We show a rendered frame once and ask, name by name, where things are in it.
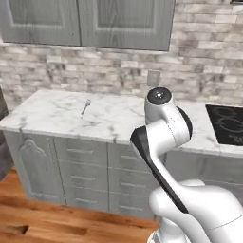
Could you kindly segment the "black hob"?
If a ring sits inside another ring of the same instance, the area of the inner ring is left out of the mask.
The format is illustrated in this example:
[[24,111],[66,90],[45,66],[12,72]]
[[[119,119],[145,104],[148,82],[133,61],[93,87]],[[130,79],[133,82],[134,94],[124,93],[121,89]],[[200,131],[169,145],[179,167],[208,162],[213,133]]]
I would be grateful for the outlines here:
[[243,146],[243,107],[205,105],[219,144]]

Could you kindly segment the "grey base cabinet door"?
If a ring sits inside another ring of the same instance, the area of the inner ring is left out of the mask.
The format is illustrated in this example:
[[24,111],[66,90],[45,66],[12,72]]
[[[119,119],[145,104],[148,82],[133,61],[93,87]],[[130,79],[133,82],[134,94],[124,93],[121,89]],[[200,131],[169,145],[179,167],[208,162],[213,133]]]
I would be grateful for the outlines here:
[[[27,197],[66,205],[53,138],[10,131],[4,135]],[[47,138],[55,163],[50,158]]]

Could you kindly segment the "metallic fork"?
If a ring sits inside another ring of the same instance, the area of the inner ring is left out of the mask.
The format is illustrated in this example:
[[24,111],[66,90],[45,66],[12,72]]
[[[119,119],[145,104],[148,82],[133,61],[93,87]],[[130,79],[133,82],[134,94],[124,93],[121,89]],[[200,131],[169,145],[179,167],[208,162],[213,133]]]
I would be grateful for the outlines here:
[[87,99],[86,102],[85,102],[85,106],[84,106],[84,109],[82,110],[82,113],[81,115],[84,114],[85,110],[91,105],[91,100],[90,99]]

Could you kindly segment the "grey cabinet under hob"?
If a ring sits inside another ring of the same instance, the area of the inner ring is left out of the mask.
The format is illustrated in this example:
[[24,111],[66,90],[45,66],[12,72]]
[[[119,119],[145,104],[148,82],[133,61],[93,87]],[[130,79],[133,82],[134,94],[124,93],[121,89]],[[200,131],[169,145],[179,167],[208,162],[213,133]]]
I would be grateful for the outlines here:
[[243,205],[243,159],[186,152],[170,152],[166,168],[177,180],[201,179],[231,191]]

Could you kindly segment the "grey drawer front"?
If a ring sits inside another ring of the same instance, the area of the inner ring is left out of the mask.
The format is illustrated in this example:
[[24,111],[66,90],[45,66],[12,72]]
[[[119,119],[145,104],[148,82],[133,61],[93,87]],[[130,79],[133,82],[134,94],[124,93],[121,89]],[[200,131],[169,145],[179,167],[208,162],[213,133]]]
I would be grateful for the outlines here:
[[127,169],[133,171],[147,172],[146,164],[137,158],[130,145],[113,144],[107,145],[108,166],[110,168]]
[[115,214],[154,218],[154,214],[149,207],[149,199],[144,196],[110,193],[109,209],[111,213]]
[[107,152],[104,142],[55,138],[54,143],[59,160],[107,166]]
[[81,187],[64,187],[68,206],[108,211],[108,193]]
[[59,162],[63,182],[66,186],[76,186],[98,191],[107,190],[107,169],[97,165],[76,162]]
[[152,174],[126,169],[109,168],[109,189],[113,193],[148,197],[159,186]]

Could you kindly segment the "grey wall cabinet door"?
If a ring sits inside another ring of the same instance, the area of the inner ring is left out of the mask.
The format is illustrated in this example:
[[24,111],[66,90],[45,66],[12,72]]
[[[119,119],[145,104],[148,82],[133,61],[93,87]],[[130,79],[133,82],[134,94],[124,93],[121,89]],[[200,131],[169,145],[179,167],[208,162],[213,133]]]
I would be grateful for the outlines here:
[[79,46],[77,0],[0,0],[5,43]]
[[78,0],[82,45],[168,51],[176,0]]

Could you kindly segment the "white wall outlet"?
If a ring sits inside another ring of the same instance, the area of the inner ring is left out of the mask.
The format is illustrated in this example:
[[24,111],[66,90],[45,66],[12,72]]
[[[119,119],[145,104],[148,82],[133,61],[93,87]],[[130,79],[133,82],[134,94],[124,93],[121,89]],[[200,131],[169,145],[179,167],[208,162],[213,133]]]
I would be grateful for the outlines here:
[[157,70],[149,70],[147,75],[147,84],[149,86],[159,86],[160,72]]

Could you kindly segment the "dark grey cabinet run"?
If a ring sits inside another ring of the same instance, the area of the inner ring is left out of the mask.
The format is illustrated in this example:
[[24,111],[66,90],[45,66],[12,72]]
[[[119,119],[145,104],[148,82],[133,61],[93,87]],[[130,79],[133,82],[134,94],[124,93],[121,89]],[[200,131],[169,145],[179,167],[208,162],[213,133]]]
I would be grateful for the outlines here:
[[[0,86],[0,121],[8,115],[9,111]],[[13,166],[13,160],[2,130],[0,130],[0,181]]]

